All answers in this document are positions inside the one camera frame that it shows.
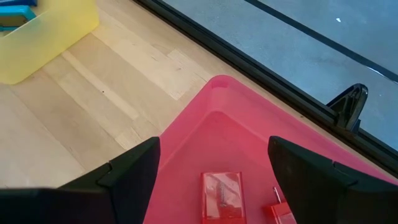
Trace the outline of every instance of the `pink plastic bin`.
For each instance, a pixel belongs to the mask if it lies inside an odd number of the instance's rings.
[[[225,171],[243,173],[248,224],[266,223],[261,208],[276,203],[272,187],[278,186],[267,155],[270,136],[395,182],[240,82],[220,75],[160,136],[159,174],[145,224],[201,223],[200,174]]]

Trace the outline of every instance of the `red sharpener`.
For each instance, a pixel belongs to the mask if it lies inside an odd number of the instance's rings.
[[[242,173],[203,173],[201,180],[202,224],[246,224]]]
[[[281,202],[277,189],[274,187],[278,203],[263,208],[267,224],[296,224],[296,220],[287,202]]]

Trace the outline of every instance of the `blue object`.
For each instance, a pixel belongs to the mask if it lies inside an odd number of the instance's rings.
[[[23,22],[18,25],[5,25],[8,21],[19,19],[16,17],[22,17]],[[0,6],[0,31],[14,30],[34,18],[36,15],[29,6]]]
[[[0,6],[37,6],[37,0],[0,0]]]

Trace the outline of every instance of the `blue item in yellow bin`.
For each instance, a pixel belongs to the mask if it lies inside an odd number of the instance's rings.
[[[37,0],[0,0],[0,6],[37,6]]]
[[[14,30],[35,17],[29,6],[0,6],[0,32]]]

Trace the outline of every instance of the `translucent yellow container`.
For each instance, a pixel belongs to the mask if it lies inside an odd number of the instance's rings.
[[[95,0],[39,0],[37,17],[0,37],[0,83],[16,84],[98,25]]]

